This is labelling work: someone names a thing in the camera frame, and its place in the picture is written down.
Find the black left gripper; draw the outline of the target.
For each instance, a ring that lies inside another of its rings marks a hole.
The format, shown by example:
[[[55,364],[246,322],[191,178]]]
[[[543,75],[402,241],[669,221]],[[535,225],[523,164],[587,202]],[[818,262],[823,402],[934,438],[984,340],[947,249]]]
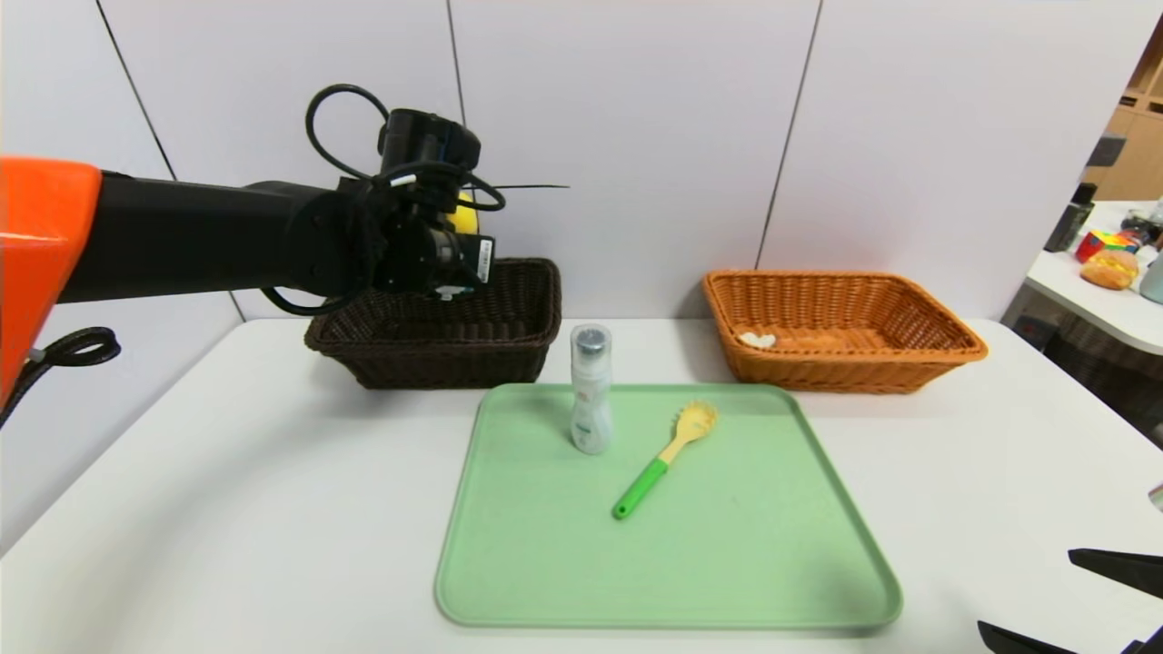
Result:
[[[429,229],[431,286],[481,286],[490,280],[495,240],[487,235]]]

